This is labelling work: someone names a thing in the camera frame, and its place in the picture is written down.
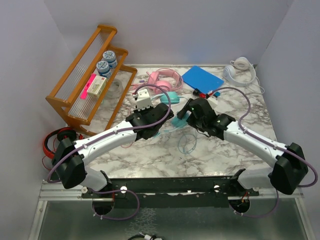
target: blue notebook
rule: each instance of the blue notebook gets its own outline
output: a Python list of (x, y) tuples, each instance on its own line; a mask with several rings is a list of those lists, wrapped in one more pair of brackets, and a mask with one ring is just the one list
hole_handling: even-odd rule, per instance
[(198, 66), (190, 68), (189, 71), (182, 75), (182, 78), (190, 87), (199, 89), (204, 94), (211, 90), (215, 90), (224, 84), (222, 79)]

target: red headphones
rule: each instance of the red headphones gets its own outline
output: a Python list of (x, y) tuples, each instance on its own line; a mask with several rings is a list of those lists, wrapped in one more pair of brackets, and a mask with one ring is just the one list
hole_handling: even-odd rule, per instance
[[(58, 130), (55, 130), (51, 133), (49, 133), (44, 141), (43, 141), (43, 152), (44, 154), (50, 158), (50, 159), (53, 159), (54, 156), (55, 156), (55, 152), (53, 152), (52, 150), (49, 149), (48, 147), (48, 141), (49, 139), (56, 135), (56, 139), (60, 142), (61, 140), (65, 139), (65, 138), (69, 138), (72, 142), (75, 141), (77, 139), (77, 133), (75, 130), (73, 130), (71, 127), (63, 127), (63, 128), (60, 128)], [(79, 139), (83, 139), (84, 137), (80, 134), (79, 135)]]

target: pink headphones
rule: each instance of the pink headphones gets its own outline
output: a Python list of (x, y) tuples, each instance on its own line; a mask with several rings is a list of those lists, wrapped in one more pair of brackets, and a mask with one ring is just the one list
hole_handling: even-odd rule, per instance
[[(165, 90), (166, 92), (177, 91), (177, 90), (181, 89), (184, 84), (184, 80), (182, 79), (181, 75), (179, 73), (177, 73), (176, 71), (169, 69), (169, 68), (160, 68), (157, 71), (153, 71), (151, 74), (149, 74), (148, 72), (146, 72), (146, 74), (149, 75), (149, 79), (147, 82), (148, 84), (157, 85), (157, 86), (161, 87), (163, 90)], [(166, 80), (159, 80), (159, 75), (174, 78), (174, 80), (175, 80), (174, 87), (171, 85), (170, 82), (168, 82)], [(150, 89), (153, 90), (155, 94), (162, 93), (159, 89), (157, 89), (155, 87), (150, 87)]]

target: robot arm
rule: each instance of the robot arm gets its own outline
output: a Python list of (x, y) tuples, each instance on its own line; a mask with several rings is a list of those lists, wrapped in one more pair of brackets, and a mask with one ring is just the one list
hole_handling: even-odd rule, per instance
[(115, 127), (103, 131), (95, 136), (71, 142), (69, 138), (63, 139), (52, 159), (55, 166), (63, 157), (70, 154), (75, 149), (80, 149), (69, 156), (55, 170), (65, 189), (82, 185), (100, 191), (108, 189), (111, 181), (103, 171), (96, 171), (88, 164), (102, 154), (127, 143), (138, 141), (139, 139), (149, 139), (155, 136), (164, 122), (174, 116), (170, 111), (169, 115), (161, 123), (147, 127), (132, 129), (133, 127), (141, 127), (154, 124), (161, 120), (168, 112), (168, 106), (164, 103), (153, 107), (148, 90), (138, 91), (136, 98), (136, 110), (128, 116), (124, 121)]
[[(237, 144), (257, 155), (269, 165), (266, 168), (241, 169), (237, 172), (235, 178), (242, 188), (248, 190), (251, 188), (275, 187), (284, 194), (292, 194), (308, 173), (307, 165), (290, 154), (264, 144), (248, 135), (246, 133), (247, 128), (243, 131), (233, 117), (227, 114), (216, 114), (212, 109), (212, 102), (206, 98), (189, 99), (183, 109), (178, 112), (177, 117), (182, 119), (186, 112), (191, 112), (187, 119), (187, 123), (191, 127), (201, 132), (207, 132), (210, 137), (218, 137), (221, 140)], [(273, 146), (287, 149), (305, 159), (301, 147), (295, 143), (287, 146), (270, 140), (252, 130), (250, 130), (250, 133), (254, 133), (255, 136)]]

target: white wall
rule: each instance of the white wall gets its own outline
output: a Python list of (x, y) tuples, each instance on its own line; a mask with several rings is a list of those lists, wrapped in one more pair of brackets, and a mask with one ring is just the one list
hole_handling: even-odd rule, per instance
[(44, 0), (75, 56), (99, 23), (130, 64), (257, 64), (293, 0)]
[[(320, 1), (295, 0), (257, 68), (280, 141), (296, 142), (320, 172)], [(313, 180), (312, 171), (304, 183)], [(304, 189), (313, 230), (320, 239), (320, 182)]]
[(0, 239), (29, 236), (46, 176), (44, 136), (64, 125), (46, 102), (72, 55), (41, 0), (0, 7)]

